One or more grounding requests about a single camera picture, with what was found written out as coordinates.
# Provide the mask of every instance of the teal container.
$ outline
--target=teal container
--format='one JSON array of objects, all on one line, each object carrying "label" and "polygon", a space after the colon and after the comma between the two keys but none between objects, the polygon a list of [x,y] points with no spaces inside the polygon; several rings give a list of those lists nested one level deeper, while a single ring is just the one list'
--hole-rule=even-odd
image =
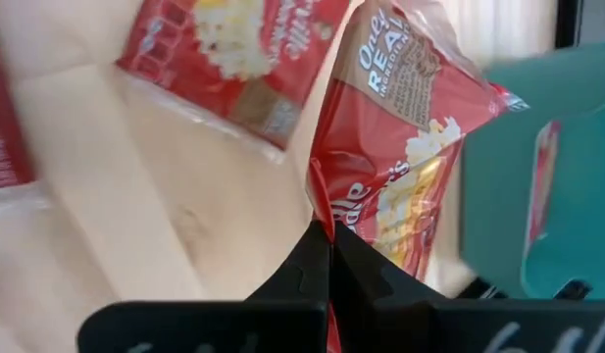
[{"label": "teal container", "polygon": [[[605,299],[605,44],[493,69],[530,106],[466,138],[461,254],[515,298],[552,298],[569,280]],[[535,141],[561,123],[545,232],[525,258]]]}]

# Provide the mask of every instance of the black holder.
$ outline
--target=black holder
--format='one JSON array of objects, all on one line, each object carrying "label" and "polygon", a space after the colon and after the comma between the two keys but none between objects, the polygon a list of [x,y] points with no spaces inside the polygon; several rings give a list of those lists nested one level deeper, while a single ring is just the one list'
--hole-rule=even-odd
[{"label": "black holder", "polygon": [[111,305],[84,323],[77,346],[80,353],[326,352],[329,300],[346,353],[605,352],[605,302],[446,299],[343,224],[330,245],[319,223],[246,301]]}]

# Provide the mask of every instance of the red packaging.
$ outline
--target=red packaging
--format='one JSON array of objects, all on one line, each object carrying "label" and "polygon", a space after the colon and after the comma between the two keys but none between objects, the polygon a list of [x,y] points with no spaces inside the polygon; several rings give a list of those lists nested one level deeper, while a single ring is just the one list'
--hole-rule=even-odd
[{"label": "red packaging", "polygon": [[145,0],[118,65],[202,108],[198,120],[225,120],[284,149],[347,8]]},{"label": "red packaging", "polygon": [[0,59],[0,188],[34,180]]},{"label": "red packaging", "polygon": [[448,41],[453,33],[440,35],[449,26],[431,12],[432,2],[404,3],[368,0],[348,23],[309,188],[328,233],[332,219],[341,220],[423,280],[458,142],[505,103]]}]

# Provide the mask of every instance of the light wood surface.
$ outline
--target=light wood surface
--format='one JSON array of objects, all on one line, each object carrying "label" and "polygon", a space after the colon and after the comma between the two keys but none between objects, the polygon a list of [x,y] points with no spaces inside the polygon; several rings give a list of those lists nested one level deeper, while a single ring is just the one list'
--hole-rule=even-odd
[{"label": "light wood surface", "polygon": [[[554,0],[445,2],[480,65],[550,47]],[[0,0],[4,61],[53,205],[0,213],[0,352],[74,352],[79,322],[115,300],[243,298],[309,222],[305,169],[336,46],[274,165],[118,75],[139,4]],[[446,294],[471,278],[456,251],[457,181],[428,276]]]}]

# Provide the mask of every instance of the teal box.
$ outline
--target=teal box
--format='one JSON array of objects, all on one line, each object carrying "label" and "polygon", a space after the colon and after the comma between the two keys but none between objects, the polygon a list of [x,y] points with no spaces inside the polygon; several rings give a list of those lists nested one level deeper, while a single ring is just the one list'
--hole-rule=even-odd
[{"label": "teal box", "polygon": [[[530,109],[466,138],[461,254],[515,298],[552,298],[580,279],[605,299],[605,44],[494,68]],[[545,234],[525,258],[535,141],[561,123]]]}]

